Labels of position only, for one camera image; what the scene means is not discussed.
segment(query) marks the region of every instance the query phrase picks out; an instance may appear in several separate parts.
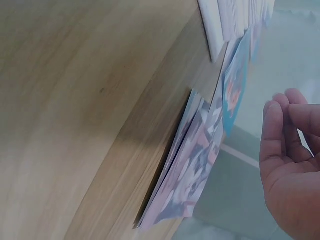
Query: paper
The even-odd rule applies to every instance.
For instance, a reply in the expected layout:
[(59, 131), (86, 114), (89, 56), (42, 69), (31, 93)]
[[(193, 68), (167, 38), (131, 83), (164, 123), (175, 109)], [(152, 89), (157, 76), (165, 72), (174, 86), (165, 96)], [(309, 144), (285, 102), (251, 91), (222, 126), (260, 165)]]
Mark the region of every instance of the paper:
[(216, 62), (225, 43), (218, 0), (198, 0), (198, 2), (209, 44), (211, 59), (213, 62)]
[(250, 40), (250, 57), (251, 61), (255, 62), (258, 54), (261, 31), (262, 31), (262, 21), (257, 25), (253, 26), (251, 29), (251, 40)]
[(142, 229), (165, 219), (192, 216), (220, 150), (201, 111), (195, 115), (177, 158), (144, 217)]
[(223, 88), (223, 126), (230, 135), (244, 95), (250, 52), (250, 28), (236, 49), (234, 58), (224, 75)]

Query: skin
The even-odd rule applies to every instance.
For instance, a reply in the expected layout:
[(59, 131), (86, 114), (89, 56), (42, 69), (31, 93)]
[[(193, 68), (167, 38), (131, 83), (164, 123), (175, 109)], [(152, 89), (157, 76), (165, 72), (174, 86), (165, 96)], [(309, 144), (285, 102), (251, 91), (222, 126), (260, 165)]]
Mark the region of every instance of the skin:
[(266, 205), (279, 226), (296, 240), (320, 239), (320, 105), (308, 104), (297, 89), (264, 106), (260, 174)]

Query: anime illustration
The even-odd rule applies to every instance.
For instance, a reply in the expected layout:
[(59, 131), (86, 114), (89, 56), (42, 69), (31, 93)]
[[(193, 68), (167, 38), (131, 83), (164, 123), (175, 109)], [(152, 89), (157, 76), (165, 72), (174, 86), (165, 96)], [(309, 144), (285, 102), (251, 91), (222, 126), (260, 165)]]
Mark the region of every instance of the anime illustration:
[(141, 227), (171, 218), (191, 217), (219, 148), (207, 131), (199, 108)]
[(224, 75), (223, 126), (229, 136), (244, 95), (249, 63), (251, 30), (245, 33)]

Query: light wood panel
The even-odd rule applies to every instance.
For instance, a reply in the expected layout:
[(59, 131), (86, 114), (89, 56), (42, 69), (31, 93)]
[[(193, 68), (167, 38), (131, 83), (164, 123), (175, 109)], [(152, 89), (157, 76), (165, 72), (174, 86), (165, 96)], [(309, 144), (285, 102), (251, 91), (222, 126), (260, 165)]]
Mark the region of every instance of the light wood panel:
[(1, 1), (0, 239), (65, 237), (196, 8), (194, 0)]
[[(132, 239), (133, 236), (140, 239), (151, 235), (139, 236), (132, 230), (133, 222), (170, 144), (189, 89), (195, 87), (211, 100), (223, 53), (218, 64), (210, 62), (197, 11), (121, 129), (72, 221), (66, 240)], [(155, 228), (152, 232), (166, 232), (160, 226), (158, 230), (158, 226)], [(162, 238), (156, 235), (153, 239)]]
[(170, 239), (133, 221), (220, 64), (195, 0), (1, 1), (0, 239)]

